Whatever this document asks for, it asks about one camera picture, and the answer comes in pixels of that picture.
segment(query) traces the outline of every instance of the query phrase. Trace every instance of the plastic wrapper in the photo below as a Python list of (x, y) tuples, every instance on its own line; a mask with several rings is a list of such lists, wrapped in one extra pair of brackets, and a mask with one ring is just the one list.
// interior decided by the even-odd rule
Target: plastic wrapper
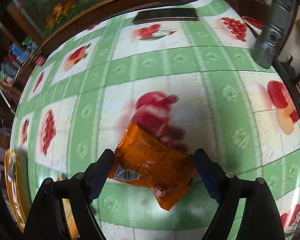
[[(58, 175), (57, 181), (61, 181), (61, 180), (63, 180), (62, 176)], [(67, 224), (68, 224), (71, 239), (76, 240), (79, 237), (79, 232), (77, 230), (77, 225), (74, 222), (74, 217), (73, 217), (73, 214), (72, 214), (70, 200), (63, 198), (62, 202), (63, 202), (63, 208), (65, 210), (66, 221), (67, 221)]]
[(149, 187), (159, 205), (170, 210), (182, 198), (195, 172), (193, 156), (169, 150), (131, 122), (114, 152), (109, 178)]

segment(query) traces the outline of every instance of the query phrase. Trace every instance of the red object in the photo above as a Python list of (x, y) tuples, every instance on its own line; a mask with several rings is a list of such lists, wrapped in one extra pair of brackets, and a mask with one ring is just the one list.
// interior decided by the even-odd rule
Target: red object
[(289, 226), (291, 226), (297, 219), (297, 214), (300, 212), (300, 204), (296, 204), (294, 207), (292, 207), (289, 212), (288, 212), (288, 215), (283, 214), (285, 218), (285, 221), (284, 223), (282, 224), (283, 225), (283, 228), (287, 228)]
[(296, 109), (293, 109), (293, 112), (290, 114), (290, 117), (293, 121), (293, 123), (296, 123), (299, 121), (299, 115)]
[(42, 146), (42, 151), (44, 155), (47, 155), (47, 150), (55, 135), (56, 135), (55, 120), (54, 120), (53, 112), (50, 109), (47, 114), (46, 126), (44, 128), (43, 146)]
[(21, 129), (22, 143), (25, 143), (27, 141), (28, 125), (29, 125), (29, 119), (26, 119), (25, 122), (23, 123), (22, 129)]
[(75, 60), (74, 64), (77, 64), (80, 60), (82, 60), (83, 56), (86, 54), (86, 49), (89, 48), (89, 46), (90, 44), (78, 48), (74, 53), (72, 53), (69, 56), (68, 61)]
[(263, 26), (265, 25), (263, 22), (253, 19), (251, 17), (243, 16), (242, 19), (249, 22), (251, 25), (255, 26), (260, 30), (262, 30)]
[(222, 17), (223, 23), (227, 26), (231, 33), (234, 34), (239, 41), (246, 42), (247, 25), (229, 17)]
[(141, 39), (149, 39), (154, 33), (160, 29), (160, 24), (153, 24), (150, 27), (145, 27), (137, 30)]
[(287, 218), (288, 218), (287, 213), (281, 215), (280, 219), (281, 219), (282, 226), (284, 226), (284, 224), (286, 223)]
[(12, 54), (9, 54), (9, 59), (11, 60), (11, 61), (15, 61), (15, 59), (16, 59), (16, 57), (15, 56), (13, 56)]
[(37, 59), (35, 60), (35, 63), (39, 66), (42, 66), (45, 61), (46, 59), (43, 56), (38, 56)]
[(99, 23), (95, 24), (95, 25), (92, 25), (90, 26), (89, 28), (87, 28), (86, 30), (87, 31), (91, 31), (94, 27), (96, 27), (97, 25), (99, 25)]
[(37, 89), (37, 87), (39, 86), (40, 82), (42, 81), (43, 79), (43, 72), (41, 72), (40, 76), (38, 77), (38, 80), (37, 82), (35, 83), (34, 85), (34, 89), (33, 89), (33, 92), (35, 92), (35, 90)]
[(131, 121), (169, 149), (187, 151), (187, 145), (181, 141), (186, 132), (169, 125), (171, 106), (177, 101), (176, 95), (167, 96), (158, 91), (146, 93), (137, 100)]
[(282, 82), (271, 80), (268, 82), (267, 88), (270, 98), (276, 108), (284, 109), (292, 102), (289, 92)]

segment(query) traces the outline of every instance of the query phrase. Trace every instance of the red fruit print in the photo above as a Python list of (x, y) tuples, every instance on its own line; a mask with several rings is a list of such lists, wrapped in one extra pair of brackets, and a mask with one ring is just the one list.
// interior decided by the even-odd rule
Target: red fruit print
[(291, 96), (282, 82), (271, 80), (268, 82), (267, 88), (276, 108), (284, 109), (292, 102)]
[(160, 24), (153, 24), (149, 28), (156, 33), (160, 29)]
[(291, 120), (293, 123), (296, 123), (299, 121), (299, 115), (296, 109), (293, 109), (293, 112), (290, 114)]
[(133, 31), (132, 39), (134, 40), (136, 37), (139, 37), (141, 40), (157, 40), (175, 32), (176, 31), (162, 29), (160, 24), (153, 24), (149, 27)]
[(281, 215), (280, 219), (281, 219), (282, 226), (286, 223), (287, 218), (288, 218), (287, 213)]
[(50, 109), (47, 113), (47, 118), (46, 118), (45, 128), (44, 128), (44, 136), (42, 139), (43, 141), (42, 152), (44, 155), (47, 155), (47, 150), (55, 135), (56, 135), (56, 128), (55, 128), (54, 114)]
[(72, 53), (68, 60), (75, 60), (79, 57), (82, 57), (85, 54), (85, 50), (86, 50), (86, 46), (82, 46), (80, 48), (78, 48), (74, 53)]
[(284, 223), (282, 224), (283, 228), (287, 228), (287, 227), (291, 226), (296, 221), (297, 215), (298, 215), (299, 212), (300, 212), (300, 204), (296, 204), (294, 207), (292, 207), (289, 210), (288, 215), (287, 215)]
[(38, 77), (38, 80), (37, 80), (37, 82), (36, 82), (35, 85), (34, 85), (33, 92), (35, 92), (35, 90), (37, 89), (37, 87), (38, 87), (39, 84), (41, 83), (42, 79), (43, 79), (43, 72), (41, 72), (40, 76)]
[(29, 119), (26, 119), (22, 125), (21, 129), (21, 145), (23, 145), (27, 141), (27, 130), (29, 126)]
[(176, 95), (167, 96), (158, 91), (146, 93), (137, 100), (131, 121), (169, 149), (187, 151), (188, 146), (182, 141), (186, 132), (169, 125), (171, 107), (177, 101)]
[(91, 31), (94, 27), (96, 27), (97, 25), (99, 25), (99, 23), (95, 24), (95, 25), (92, 25), (90, 26), (89, 28), (87, 28), (86, 30), (87, 31)]
[(231, 33), (234, 34), (239, 41), (246, 42), (247, 25), (229, 17), (222, 17), (223, 23), (227, 26)]
[(83, 58), (87, 56), (86, 49), (90, 47), (90, 43), (86, 46), (82, 46), (78, 48), (74, 53), (72, 53), (64, 63), (64, 69), (66, 71), (70, 70), (75, 64), (81, 61)]

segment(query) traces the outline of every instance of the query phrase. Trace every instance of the barcode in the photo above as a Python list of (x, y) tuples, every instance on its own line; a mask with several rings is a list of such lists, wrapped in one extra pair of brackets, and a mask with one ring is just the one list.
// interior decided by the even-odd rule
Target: barcode
[(124, 170), (118, 165), (117, 171), (115, 172), (114, 179), (130, 181), (139, 179), (140, 174), (132, 170)]

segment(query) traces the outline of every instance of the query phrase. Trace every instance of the white wall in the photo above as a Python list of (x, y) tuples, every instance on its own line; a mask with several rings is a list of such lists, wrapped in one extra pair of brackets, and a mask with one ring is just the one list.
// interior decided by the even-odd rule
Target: white wall
[[(297, 17), (300, 18), (300, 6), (298, 7)], [(296, 70), (296, 76), (300, 73), (300, 28), (294, 24), (290, 33), (290, 36), (283, 47), (278, 59), (280, 61), (286, 61), (290, 54), (293, 56), (291, 66)]]

